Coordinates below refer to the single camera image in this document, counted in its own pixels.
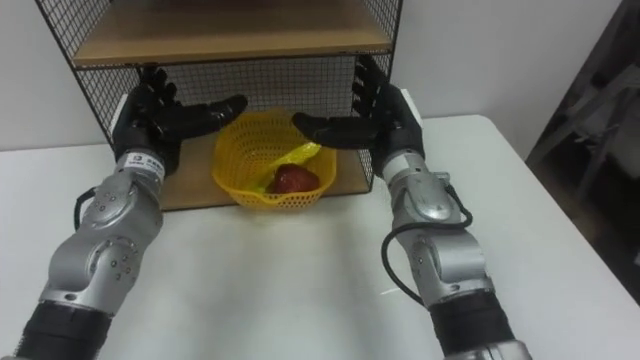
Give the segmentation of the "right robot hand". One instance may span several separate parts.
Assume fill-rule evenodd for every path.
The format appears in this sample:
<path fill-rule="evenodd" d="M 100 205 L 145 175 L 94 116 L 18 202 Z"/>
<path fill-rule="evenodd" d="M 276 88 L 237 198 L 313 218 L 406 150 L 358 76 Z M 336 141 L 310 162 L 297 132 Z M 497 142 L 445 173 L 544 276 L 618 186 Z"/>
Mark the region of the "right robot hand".
<path fill-rule="evenodd" d="M 375 175 L 391 156 L 410 151 L 425 154 L 422 129 L 401 90 L 370 55 L 357 57 L 352 103 L 346 117 L 316 117 L 298 112 L 292 123 L 309 141 L 338 150 L 367 150 Z"/>

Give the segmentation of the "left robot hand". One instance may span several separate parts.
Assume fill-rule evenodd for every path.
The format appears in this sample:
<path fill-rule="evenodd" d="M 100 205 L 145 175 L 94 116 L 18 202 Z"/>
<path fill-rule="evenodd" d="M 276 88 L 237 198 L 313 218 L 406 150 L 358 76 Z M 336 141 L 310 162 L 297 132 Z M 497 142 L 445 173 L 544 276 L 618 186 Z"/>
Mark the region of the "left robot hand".
<path fill-rule="evenodd" d="M 183 141 L 220 131 L 248 106 L 247 97 L 241 94 L 193 105 L 182 104 L 176 94 L 177 87 L 164 69 L 146 66 L 141 70 L 139 83 L 126 94 L 112 122 L 116 158 L 131 150 L 150 150 L 171 176 L 179 167 Z"/>

